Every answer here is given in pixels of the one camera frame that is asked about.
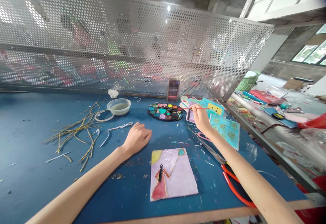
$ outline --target water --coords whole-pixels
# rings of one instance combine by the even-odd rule
[[[121,109],[125,109],[129,107],[129,104],[125,104],[125,103],[119,103],[119,104],[115,104],[111,107],[111,110],[121,110]]]

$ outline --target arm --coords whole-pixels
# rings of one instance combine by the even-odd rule
[[[108,176],[125,160],[141,150],[152,131],[137,122],[129,131],[124,144],[94,166],[54,200],[48,203],[27,223],[72,223],[84,205]]]
[[[242,187],[268,223],[303,223],[282,196],[253,168],[221,135],[214,130],[207,112],[191,107],[197,128],[202,131],[221,152],[232,167]]]

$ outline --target concrete wall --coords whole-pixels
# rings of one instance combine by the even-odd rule
[[[309,88],[306,93],[312,96],[324,96],[326,95],[326,76],[321,78],[316,84],[314,84],[311,88]]]
[[[326,67],[314,66],[307,63],[291,62],[292,58],[318,31],[321,25],[298,27],[293,30],[272,60],[263,69],[263,74],[288,80],[302,77],[318,81],[326,75]]]

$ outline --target hand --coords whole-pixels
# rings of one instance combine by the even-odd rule
[[[206,134],[209,130],[214,130],[210,124],[208,119],[208,114],[205,110],[197,110],[197,108],[202,108],[199,104],[195,104],[189,107],[189,109],[193,110],[194,119],[197,128],[204,134]]]
[[[151,136],[152,130],[145,129],[144,124],[137,122],[130,129],[128,136],[121,147],[126,150],[129,156],[132,156],[148,143]]]

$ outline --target wooden table edge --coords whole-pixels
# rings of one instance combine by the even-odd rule
[[[310,200],[297,200],[288,202],[290,207],[293,210],[299,209],[310,209],[314,208],[314,205]],[[230,208],[230,209],[220,209],[220,210],[210,210],[203,212],[194,212],[187,214],[179,214],[172,216],[162,216],[162,217],[153,217],[153,218],[145,218],[145,219],[136,219],[136,220],[128,220],[128,221],[118,221],[118,222],[110,222],[116,224],[166,224],[166,223],[201,223],[201,222],[209,222],[209,221],[218,221],[225,220],[228,218],[235,217],[244,217],[249,215],[258,215],[259,211],[257,208],[252,207],[239,207],[239,208]]]

